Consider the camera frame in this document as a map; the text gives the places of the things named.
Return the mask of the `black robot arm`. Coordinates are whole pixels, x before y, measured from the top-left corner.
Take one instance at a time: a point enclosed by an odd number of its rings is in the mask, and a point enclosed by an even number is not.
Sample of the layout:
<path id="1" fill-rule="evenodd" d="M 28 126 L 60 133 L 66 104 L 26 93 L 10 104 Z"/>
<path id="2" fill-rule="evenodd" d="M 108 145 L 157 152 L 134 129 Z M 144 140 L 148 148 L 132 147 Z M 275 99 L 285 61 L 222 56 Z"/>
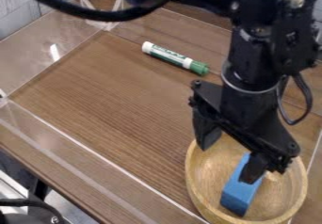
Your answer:
<path id="1" fill-rule="evenodd" d="M 191 85 L 193 122 L 198 144 L 209 149 L 229 134 L 250 150 L 239 179 L 254 183 L 266 171 L 285 172 L 301 149 L 287 131 L 297 124 L 282 104 L 289 81 L 305 99 L 311 90 L 301 72 L 318 53 L 313 25 L 316 0 L 127 0 L 136 8 L 169 1 L 203 8 L 233 23 L 223 82 Z"/>

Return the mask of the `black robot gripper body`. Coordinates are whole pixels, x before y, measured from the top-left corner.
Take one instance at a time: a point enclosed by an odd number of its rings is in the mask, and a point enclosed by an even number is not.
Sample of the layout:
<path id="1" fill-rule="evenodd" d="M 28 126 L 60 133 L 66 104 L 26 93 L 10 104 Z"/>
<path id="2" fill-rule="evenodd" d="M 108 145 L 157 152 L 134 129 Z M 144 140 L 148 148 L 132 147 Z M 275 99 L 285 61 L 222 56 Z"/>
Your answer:
<path id="1" fill-rule="evenodd" d="M 217 111 L 222 135 L 241 143 L 250 154 L 259 152 L 267 157 L 266 172 L 285 173 L 301 147 L 278 117 L 281 80 L 249 84 L 226 78 L 218 85 L 198 79 L 191 90 L 191 109 Z"/>

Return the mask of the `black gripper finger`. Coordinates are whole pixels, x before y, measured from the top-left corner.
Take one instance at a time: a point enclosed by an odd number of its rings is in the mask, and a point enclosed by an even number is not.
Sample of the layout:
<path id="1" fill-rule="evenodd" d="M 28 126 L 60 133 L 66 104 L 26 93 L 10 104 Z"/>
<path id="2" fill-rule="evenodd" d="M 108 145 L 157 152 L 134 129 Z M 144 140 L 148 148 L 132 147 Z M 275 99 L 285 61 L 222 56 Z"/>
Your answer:
<path id="1" fill-rule="evenodd" d="M 199 148 L 206 151 L 222 137 L 222 127 L 218 123 L 217 111 L 193 108 L 193 126 Z"/>
<path id="2" fill-rule="evenodd" d="M 257 152 L 249 157 L 247 163 L 242 168 L 242 173 L 239 176 L 239 181 L 246 184 L 254 184 L 259 178 L 263 176 L 269 167 L 267 157 Z"/>

